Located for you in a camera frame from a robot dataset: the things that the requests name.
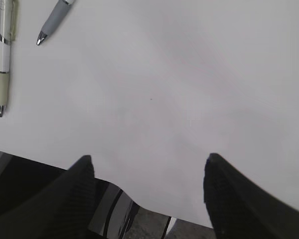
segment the white sheet of paper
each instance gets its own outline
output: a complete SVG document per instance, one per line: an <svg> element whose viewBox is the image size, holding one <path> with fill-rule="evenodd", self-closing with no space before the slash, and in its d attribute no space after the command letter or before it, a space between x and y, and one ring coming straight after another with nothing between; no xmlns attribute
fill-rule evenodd
<svg viewBox="0 0 299 239"><path fill-rule="evenodd" d="M146 209L209 226L218 152L299 210L299 0L19 0L0 150L96 177Z"/></svg>

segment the gray floor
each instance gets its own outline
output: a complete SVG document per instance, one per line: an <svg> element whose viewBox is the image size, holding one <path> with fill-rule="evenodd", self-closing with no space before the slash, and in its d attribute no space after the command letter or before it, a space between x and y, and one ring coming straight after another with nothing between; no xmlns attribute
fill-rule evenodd
<svg viewBox="0 0 299 239"><path fill-rule="evenodd" d="M125 239L161 239L168 216L140 208ZM177 220L165 239L216 239L213 229Z"/></svg>

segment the ballpoint pen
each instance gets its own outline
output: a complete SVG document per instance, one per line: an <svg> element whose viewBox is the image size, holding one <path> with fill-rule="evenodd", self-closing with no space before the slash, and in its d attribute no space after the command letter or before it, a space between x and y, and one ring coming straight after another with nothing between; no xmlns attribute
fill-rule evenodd
<svg viewBox="0 0 299 239"><path fill-rule="evenodd" d="M8 102L13 0L0 0L0 118Z"/></svg>
<svg viewBox="0 0 299 239"><path fill-rule="evenodd" d="M64 19L68 11L70 10L72 4L75 0L59 0L56 6L54 7L50 17L43 25L41 32L38 36L36 42L37 45L40 45L47 37L53 34L53 32L60 25L61 21Z"/></svg>

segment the pen clip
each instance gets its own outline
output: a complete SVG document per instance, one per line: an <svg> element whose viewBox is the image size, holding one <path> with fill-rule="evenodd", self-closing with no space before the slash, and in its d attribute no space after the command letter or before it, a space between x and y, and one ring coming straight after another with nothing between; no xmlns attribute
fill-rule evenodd
<svg viewBox="0 0 299 239"><path fill-rule="evenodd" d="M13 0L12 1L11 29L10 29L11 41L15 41L15 38L16 38L16 22L17 22L18 7L19 7L19 1Z"/></svg>

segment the gray pen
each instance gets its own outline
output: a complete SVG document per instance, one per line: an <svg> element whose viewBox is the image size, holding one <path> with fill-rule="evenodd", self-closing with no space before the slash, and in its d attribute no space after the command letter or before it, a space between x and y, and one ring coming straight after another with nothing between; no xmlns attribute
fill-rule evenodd
<svg viewBox="0 0 299 239"><path fill-rule="evenodd" d="M52 35L64 19L75 0L59 0L50 17L43 25L36 44L39 46L47 37Z"/></svg>

